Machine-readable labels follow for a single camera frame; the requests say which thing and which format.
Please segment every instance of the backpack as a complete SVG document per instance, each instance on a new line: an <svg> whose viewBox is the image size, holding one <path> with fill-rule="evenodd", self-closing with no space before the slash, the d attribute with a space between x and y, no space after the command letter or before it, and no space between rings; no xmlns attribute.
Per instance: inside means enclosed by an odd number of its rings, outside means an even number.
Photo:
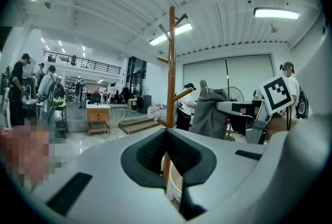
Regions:
<svg viewBox="0 0 332 224"><path fill-rule="evenodd" d="M295 107L296 110L296 118L307 119L308 117L308 110L309 110L309 101L305 92L300 86L300 96L299 96L299 103Z"/></svg>
<svg viewBox="0 0 332 224"><path fill-rule="evenodd" d="M54 81L48 90L48 102L52 108L61 106L64 103L64 88L63 86Z"/></svg>
<svg viewBox="0 0 332 224"><path fill-rule="evenodd" d="M77 82L75 89L78 90L80 88L80 86L81 86L81 82Z"/></svg>
<svg viewBox="0 0 332 224"><path fill-rule="evenodd" d="M41 69L41 75L38 78L38 86L40 87L40 83L42 82L42 79L45 77L45 74L43 72L43 70Z"/></svg>

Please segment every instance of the man in white shirt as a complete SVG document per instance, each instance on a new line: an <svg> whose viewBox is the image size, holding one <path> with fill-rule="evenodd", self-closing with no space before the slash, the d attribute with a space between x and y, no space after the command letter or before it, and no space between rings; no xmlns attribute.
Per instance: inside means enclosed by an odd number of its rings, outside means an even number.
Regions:
<svg viewBox="0 0 332 224"><path fill-rule="evenodd" d="M300 84L296 79L293 63L286 62L282 67L282 73L283 73L283 76L288 78L288 86L289 86L290 92L294 99L294 103L291 105L292 118L295 118L296 117L295 107L298 105L299 98L300 98ZM286 109L283 109L282 115L285 115L285 114L286 114Z"/></svg>
<svg viewBox="0 0 332 224"><path fill-rule="evenodd" d="M185 90L193 88L192 83L188 83L185 85ZM185 95L181 99L178 100L178 107L177 107L177 121L176 121L176 128L182 129L185 131L189 131L190 119L191 119L191 111L195 109L195 101L191 93Z"/></svg>

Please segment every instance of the cap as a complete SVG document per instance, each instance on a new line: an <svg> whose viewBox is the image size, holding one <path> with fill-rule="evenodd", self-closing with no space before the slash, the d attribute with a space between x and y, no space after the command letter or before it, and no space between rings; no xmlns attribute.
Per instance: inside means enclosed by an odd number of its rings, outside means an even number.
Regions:
<svg viewBox="0 0 332 224"><path fill-rule="evenodd" d="M286 63L284 63L284 65L282 67L282 71L289 70L290 67L292 67L294 69L294 64L292 62L286 62Z"/></svg>

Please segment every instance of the chair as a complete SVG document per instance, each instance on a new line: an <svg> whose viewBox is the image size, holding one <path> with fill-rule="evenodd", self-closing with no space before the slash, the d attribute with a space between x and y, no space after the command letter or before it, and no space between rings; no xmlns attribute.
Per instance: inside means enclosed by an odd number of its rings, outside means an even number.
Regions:
<svg viewBox="0 0 332 224"><path fill-rule="evenodd" d="M95 102L97 103L97 105L100 104L101 99L102 99L102 96L97 92L95 92L91 95L92 104L94 104Z"/></svg>

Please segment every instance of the person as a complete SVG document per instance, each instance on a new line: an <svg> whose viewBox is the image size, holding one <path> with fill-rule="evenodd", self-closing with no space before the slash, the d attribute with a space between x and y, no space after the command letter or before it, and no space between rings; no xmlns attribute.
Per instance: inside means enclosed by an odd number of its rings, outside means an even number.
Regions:
<svg viewBox="0 0 332 224"><path fill-rule="evenodd" d="M81 93L82 79L77 79L75 82L75 103L80 101L80 93Z"/></svg>
<svg viewBox="0 0 332 224"><path fill-rule="evenodd" d="M83 97L83 94L85 92L85 84L83 82L84 82L84 80L82 79L81 93L80 93L80 97L79 97L80 102L82 101L82 97Z"/></svg>
<svg viewBox="0 0 332 224"><path fill-rule="evenodd" d="M123 87L121 95L123 96L123 99L126 103L128 103L128 99L130 97L129 89L127 87Z"/></svg>
<svg viewBox="0 0 332 224"><path fill-rule="evenodd" d="M45 66L44 63L39 64L39 70L38 70L38 72L35 73L35 74L32 74L37 79L37 81L36 81L36 88L35 88L36 95L38 93L38 87L39 87L40 83L42 82L43 77L45 76L45 74L44 74L44 66Z"/></svg>
<svg viewBox="0 0 332 224"><path fill-rule="evenodd" d="M296 117L296 106L299 103L300 98L300 84L296 79L295 71L294 71L294 65L292 62L286 62L282 67L282 73L283 76L288 78L288 87L290 89L290 92L293 96L294 103L290 106L291 112L292 112L292 118ZM287 113L286 109L283 109L281 114L285 116Z"/></svg>
<svg viewBox="0 0 332 224"><path fill-rule="evenodd" d="M12 71L12 85L9 94L9 110L11 126L24 125L22 114L22 96L25 91L22 88L23 67L30 64L30 56L25 53L18 61Z"/></svg>
<svg viewBox="0 0 332 224"><path fill-rule="evenodd" d="M104 96L104 101L106 102L106 100L107 100L107 89L104 91L103 96Z"/></svg>
<svg viewBox="0 0 332 224"><path fill-rule="evenodd" d="M187 85L185 85L184 90L182 92L184 92L189 88L194 89L192 83L188 83ZM195 108L196 108L195 101L193 100L193 97L190 93L178 100L178 106L176 109L177 112L176 128L189 131L191 111L192 109Z"/></svg>
<svg viewBox="0 0 332 224"><path fill-rule="evenodd" d="M56 81L56 78L53 76L56 72L56 67L51 65L48 68L47 75L43 77L40 86L38 88L38 100L42 101L40 108L39 120L47 124L49 132L55 132L56 130L56 121L55 121L55 111L48 104L48 92L51 85Z"/></svg>
<svg viewBox="0 0 332 224"><path fill-rule="evenodd" d="M115 95L115 87L113 87L113 86L111 86L110 88L109 88L109 94L110 94L110 96L114 96Z"/></svg>

